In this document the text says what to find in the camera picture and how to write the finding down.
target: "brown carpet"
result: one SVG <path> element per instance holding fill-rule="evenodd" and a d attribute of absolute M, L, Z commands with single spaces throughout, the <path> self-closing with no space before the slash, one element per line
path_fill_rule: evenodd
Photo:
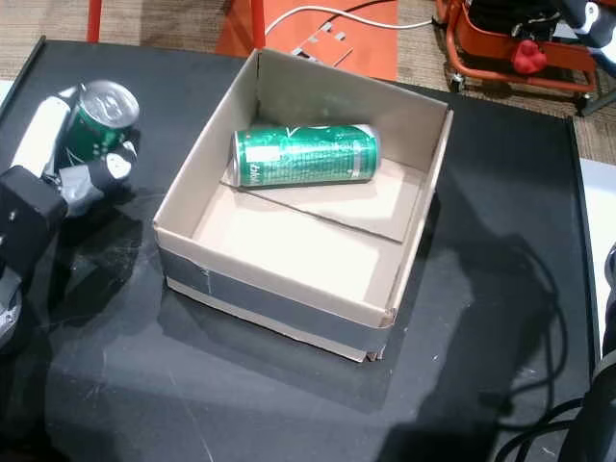
<path fill-rule="evenodd" d="M 229 1 L 104 0 L 101 41 L 213 51 Z M 434 12 L 432 0 L 398 4 L 399 23 L 422 21 Z M 14 78 L 41 34 L 83 39 L 87 14 L 88 0 L 0 0 L 0 79 Z M 447 90 L 448 75 L 441 31 L 424 27 L 399 33 L 401 82 Z M 599 79 L 602 91 L 614 86 L 604 73 Z M 469 81 L 465 94 L 554 116 L 575 113 L 571 95 L 558 91 Z M 576 117 L 575 125 L 582 157 L 616 164 L 616 105 Z"/>

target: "caster wheel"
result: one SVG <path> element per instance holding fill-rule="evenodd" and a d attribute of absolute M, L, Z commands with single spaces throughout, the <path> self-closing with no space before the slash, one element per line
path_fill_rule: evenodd
<path fill-rule="evenodd" d="M 447 30 L 447 22 L 439 22 L 439 20 L 434 16 L 432 16 L 432 25 L 437 29 L 443 29 L 444 31 Z"/>
<path fill-rule="evenodd" d="M 459 93 L 464 89 L 464 81 L 465 77 L 462 74 L 456 72 L 451 76 L 451 80 L 449 81 L 449 88 L 454 93 Z"/>
<path fill-rule="evenodd" d="M 588 106 L 589 101 L 590 101 L 589 93 L 583 93 L 583 94 L 576 95 L 576 97 L 574 98 L 574 104 L 576 105 L 578 116 L 583 116 L 583 111 L 584 109 L 586 109 L 586 106 Z"/>

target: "cardboard box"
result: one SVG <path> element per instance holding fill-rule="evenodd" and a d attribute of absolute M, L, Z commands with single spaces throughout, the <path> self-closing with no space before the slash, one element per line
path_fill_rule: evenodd
<path fill-rule="evenodd" d="M 404 293 L 449 135 L 446 104 L 270 50 L 253 53 L 154 218 L 170 288 L 355 361 L 380 357 Z M 368 183 L 238 191 L 234 131 L 368 123 Z"/>

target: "red chair leg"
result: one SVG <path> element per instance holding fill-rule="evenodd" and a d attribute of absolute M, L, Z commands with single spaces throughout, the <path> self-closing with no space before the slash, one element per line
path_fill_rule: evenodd
<path fill-rule="evenodd" d="M 90 0 L 88 7 L 88 35 L 86 40 L 97 43 L 100 34 L 100 14 L 103 8 L 103 0 Z"/>
<path fill-rule="evenodd" d="M 255 48 L 266 46 L 266 23 L 264 18 L 263 0 L 252 0 L 252 42 Z"/>

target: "green can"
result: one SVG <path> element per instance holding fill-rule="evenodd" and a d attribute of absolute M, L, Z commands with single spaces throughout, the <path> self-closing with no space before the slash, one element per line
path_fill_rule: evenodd
<path fill-rule="evenodd" d="M 81 86 L 56 167 L 83 164 L 123 143 L 139 117 L 139 104 L 120 84 L 99 80 Z"/>
<path fill-rule="evenodd" d="M 267 128 L 235 133 L 235 186 L 367 181 L 380 163 L 370 125 Z"/>

